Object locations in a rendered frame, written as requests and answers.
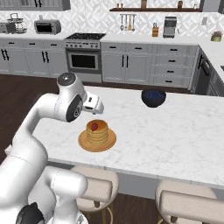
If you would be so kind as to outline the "dark wooden wall shelf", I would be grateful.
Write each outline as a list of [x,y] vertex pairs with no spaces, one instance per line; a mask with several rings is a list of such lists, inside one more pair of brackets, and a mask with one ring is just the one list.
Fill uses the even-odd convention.
[[131,11],[131,12],[202,12],[202,10],[200,8],[198,9],[194,9],[194,8],[182,8],[182,9],[178,9],[178,8],[113,8],[110,9],[109,11]]

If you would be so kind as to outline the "black dishwasher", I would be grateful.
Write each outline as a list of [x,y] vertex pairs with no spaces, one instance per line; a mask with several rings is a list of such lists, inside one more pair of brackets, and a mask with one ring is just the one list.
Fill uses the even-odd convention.
[[212,74],[212,66],[209,62],[207,56],[203,51],[199,55],[199,64],[198,64],[198,79],[195,89],[196,95],[206,95],[209,85],[209,81]]

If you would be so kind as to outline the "steel range with oven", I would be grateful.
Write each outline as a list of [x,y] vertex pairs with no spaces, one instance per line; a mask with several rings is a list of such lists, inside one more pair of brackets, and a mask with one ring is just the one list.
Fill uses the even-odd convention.
[[102,82],[102,54],[100,39],[105,33],[76,32],[65,38],[68,71],[84,82]]

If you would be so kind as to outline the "grey cupboards beside dishwasher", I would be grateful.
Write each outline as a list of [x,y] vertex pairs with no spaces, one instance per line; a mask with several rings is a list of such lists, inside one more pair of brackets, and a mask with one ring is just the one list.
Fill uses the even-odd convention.
[[216,71],[211,76],[206,94],[224,97],[224,82]]

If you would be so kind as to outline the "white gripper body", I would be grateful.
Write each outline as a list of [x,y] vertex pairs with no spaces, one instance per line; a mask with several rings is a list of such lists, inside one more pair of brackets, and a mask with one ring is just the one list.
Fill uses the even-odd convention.
[[102,114],[104,111],[104,105],[102,103],[101,98],[98,95],[93,95],[92,96],[92,106],[93,106],[93,111],[92,113],[94,115],[96,114]]

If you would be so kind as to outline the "stack of pancakes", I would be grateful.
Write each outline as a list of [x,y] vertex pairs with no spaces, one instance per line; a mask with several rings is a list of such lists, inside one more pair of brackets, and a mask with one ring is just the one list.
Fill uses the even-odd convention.
[[[95,131],[91,130],[91,123],[97,122],[98,123],[98,129]],[[87,140],[91,144],[103,144],[105,143],[109,138],[109,126],[108,124],[103,120],[92,120],[87,124],[86,127],[87,131]]]

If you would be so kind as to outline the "silver toaster oven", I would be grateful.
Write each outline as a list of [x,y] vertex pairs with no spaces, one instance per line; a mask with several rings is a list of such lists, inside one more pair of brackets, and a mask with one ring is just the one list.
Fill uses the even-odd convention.
[[34,22],[35,32],[37,34],[56,35],[61,32],[61,23],[57,19],[42,19]]

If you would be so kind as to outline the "potted plant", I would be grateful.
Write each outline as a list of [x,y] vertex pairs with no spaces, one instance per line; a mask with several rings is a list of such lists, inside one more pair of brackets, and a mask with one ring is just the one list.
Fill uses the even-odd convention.
[[222,31],[214,31],[211,40],[214,42],[221,42]]

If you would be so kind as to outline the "grey wall cupboards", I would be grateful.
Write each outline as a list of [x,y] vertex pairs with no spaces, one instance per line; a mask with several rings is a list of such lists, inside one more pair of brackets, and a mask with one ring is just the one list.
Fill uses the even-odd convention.
[[68,11],[70,0],[0,0],[0,11]]

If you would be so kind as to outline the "silver coffee machine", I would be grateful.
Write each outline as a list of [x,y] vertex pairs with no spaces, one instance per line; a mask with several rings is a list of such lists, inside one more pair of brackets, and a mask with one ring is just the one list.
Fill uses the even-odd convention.
[[166,17],[164,19],[164,31],[163,31],[164,38],[172,38],[173,39],[175,37],[177,21],[178,20],[176,17]]

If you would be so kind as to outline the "round wooden plate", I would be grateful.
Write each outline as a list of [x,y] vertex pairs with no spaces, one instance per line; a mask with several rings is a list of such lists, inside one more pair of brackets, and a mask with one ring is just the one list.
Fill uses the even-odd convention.
[[86,151],[102,152],[110,149],[116,143],[116,133],[112,130],[108,130],[108,140],[102,144],[92,144],[88,141],[88,134],[83,130],[78,138],[79,146]]

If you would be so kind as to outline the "grey base cupboards with double doors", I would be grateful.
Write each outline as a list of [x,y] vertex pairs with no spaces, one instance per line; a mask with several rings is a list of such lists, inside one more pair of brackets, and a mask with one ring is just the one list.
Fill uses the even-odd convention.
[[0,74],[57,78],[66,71],[63,40],[0,38]]

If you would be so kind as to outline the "silver toaster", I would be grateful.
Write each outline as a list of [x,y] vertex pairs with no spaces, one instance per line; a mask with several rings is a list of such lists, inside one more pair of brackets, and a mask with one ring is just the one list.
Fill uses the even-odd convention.
[[0,23],[0,33],[15,33],[16,26],[14,23]]

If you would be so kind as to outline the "beige bar stool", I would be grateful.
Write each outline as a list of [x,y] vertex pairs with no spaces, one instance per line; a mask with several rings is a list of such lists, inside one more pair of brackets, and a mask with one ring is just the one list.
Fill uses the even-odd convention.
[[118,194],[118,174],[78,165],[72,171],[87,178],[87,190],[77,199],[78,208],[88,217],[92,213],[101,212],[102,224],[114,224],[113,202]]
[[155,201],[157,224],[224,224],[224,201],[210,187],[161,180]]

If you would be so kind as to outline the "dark blue bowl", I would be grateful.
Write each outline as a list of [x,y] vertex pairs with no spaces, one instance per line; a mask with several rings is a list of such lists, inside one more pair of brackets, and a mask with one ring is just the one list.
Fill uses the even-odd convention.
[[149,108],[157,108],[166,99],[166,92],[156,89],[145,89],[141,93],[143,103]]

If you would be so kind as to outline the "grey base cupboards with drawers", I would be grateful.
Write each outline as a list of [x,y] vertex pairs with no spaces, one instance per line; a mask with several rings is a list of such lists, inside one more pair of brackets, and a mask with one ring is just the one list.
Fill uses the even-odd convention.
[[196,45],[102,42],[102,80],[188,88],[196,52]]

